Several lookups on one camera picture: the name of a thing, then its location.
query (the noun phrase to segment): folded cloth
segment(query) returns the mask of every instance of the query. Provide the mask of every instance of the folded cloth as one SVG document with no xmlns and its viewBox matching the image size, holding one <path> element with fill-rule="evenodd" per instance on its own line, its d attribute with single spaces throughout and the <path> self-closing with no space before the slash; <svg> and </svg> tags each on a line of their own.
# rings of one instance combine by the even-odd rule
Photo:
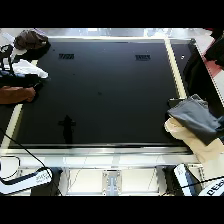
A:
<svg viewBox="0 0 224 224">
<path fill-rule="evenodd" d="M 224 135 L 224 131 L 219 129 L 221 125 L 218 119 L 209 112 L 207 102 L 196 94 L 168 110 L 168 114 L 206 145 Z"/>
<path fill-rule="evenodd" d="M 183 140 L 201 163 L 216 159 L 220 153 L 224 152 L 224 145 L 219 138 L 213 140 L 206 146 L 191 131 L 183 127 L 175 118 L 169 118 L 165 122 L 164 127 L 174 138 Z"/>
<path fill-rule="evenodd" d="M 48 73 L 42 69 L 36 67 L 26 60 L 20 59 L 18 63 L 13 63 L 12 68 L 15 73 L 20 74 L 37 74 L 40 78 L 47 78 Z"/>
<path fill-rule="evenodd" d="M 14 47 L 19 50 L 39 49 L 48 41 L 48 37 L 37 29 L 23 30 L 14 41 Z"/>
</svg>

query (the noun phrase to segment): gray cloth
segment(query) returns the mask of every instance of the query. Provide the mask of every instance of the gray cloth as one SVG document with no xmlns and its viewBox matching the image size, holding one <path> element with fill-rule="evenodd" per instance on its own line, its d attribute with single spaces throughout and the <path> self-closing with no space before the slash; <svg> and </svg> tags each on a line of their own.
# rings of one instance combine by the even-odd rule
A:
<svg viewBox="0 0 224 224">
<path fill-rule="evenodd" d="M 193 132 L 206 145 L 223 135 L 217 132 L 221 125 L 218 119 L 210 114 L 207 102 L 196 94 L 168 110 L 168 114 Z"/>
</svg>

